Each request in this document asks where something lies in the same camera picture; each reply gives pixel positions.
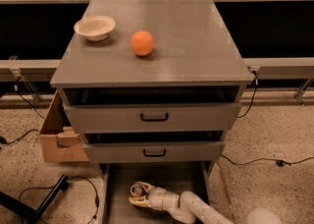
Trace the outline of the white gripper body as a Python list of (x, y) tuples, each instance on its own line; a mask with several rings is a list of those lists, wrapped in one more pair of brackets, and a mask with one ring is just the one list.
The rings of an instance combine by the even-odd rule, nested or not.
[(149, 206), (154, 210), (174, 212), (179, 208), (180, 196), (160, 187), (154, 187), (148, 194)]

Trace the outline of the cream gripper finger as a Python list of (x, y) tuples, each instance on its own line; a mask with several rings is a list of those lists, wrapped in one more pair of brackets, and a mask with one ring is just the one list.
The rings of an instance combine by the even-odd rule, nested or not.
[(143, 187), (144, 195), (148, 194), (153, 189), (153, 186), (150, 185), (149, 183), (136, 182), (136, 184), (140, 184)]
[(139, 207), (150, 207), (149, 200), (145, 197), (129, 198), (129, 202), (132, 205), (139, 206)]

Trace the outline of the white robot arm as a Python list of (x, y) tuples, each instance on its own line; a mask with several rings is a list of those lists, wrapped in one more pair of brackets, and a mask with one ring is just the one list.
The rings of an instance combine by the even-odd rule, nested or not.
[(180, 195), (144, 182), (135, 182), (130, 188), (129, 202), (139, 207), (166, 211), (183, 224), (199, 219), (203, 224), (234, 224), (191, 191)]

